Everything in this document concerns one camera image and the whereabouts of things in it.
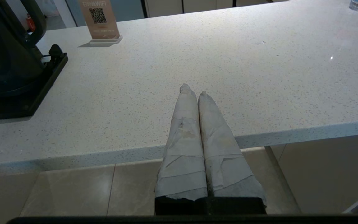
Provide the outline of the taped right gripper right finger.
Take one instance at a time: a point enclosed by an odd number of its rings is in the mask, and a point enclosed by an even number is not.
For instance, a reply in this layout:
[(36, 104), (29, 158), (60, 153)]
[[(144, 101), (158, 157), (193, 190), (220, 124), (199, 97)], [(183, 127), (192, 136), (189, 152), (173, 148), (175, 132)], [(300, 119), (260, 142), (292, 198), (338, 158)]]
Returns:
[(209, 196), (236, 198), (251, 209), (266, 212), (265, 191), (254, 176), (213, 98), (199, 96), (200, 132)]

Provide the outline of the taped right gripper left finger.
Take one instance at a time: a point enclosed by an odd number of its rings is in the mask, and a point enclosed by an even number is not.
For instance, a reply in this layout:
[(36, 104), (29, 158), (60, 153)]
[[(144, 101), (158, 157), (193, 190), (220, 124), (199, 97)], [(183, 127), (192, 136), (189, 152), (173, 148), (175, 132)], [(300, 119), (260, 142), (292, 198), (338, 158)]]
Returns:
[(192, 215), (208, 196), (197, 98), (179, 89), (155, 186), (155, 215)]

